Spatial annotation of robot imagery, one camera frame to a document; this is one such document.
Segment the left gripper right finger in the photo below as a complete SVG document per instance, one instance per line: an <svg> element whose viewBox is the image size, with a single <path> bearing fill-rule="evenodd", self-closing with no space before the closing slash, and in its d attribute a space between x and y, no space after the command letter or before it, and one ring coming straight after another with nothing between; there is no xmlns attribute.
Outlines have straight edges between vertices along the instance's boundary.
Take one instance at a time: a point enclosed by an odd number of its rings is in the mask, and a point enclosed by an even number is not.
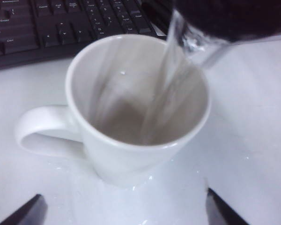
<svg viewBox="0 0 281 225"><path fill-rule="evenodd" d="M205 201L209 225L248 225L213 189L207 188Z"/></svg>

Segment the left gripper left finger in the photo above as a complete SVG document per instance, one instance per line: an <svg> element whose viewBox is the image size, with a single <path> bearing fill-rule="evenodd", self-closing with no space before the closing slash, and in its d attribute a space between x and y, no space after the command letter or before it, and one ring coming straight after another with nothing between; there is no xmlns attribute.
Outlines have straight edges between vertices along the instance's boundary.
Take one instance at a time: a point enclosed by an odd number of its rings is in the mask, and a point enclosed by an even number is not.
<svg viewBox="0 0 281 225"><path fill-rule="evenodd" d="M48 205L41 194L36 194L10 216L0 222L0 225L43 225Z"/></svg>

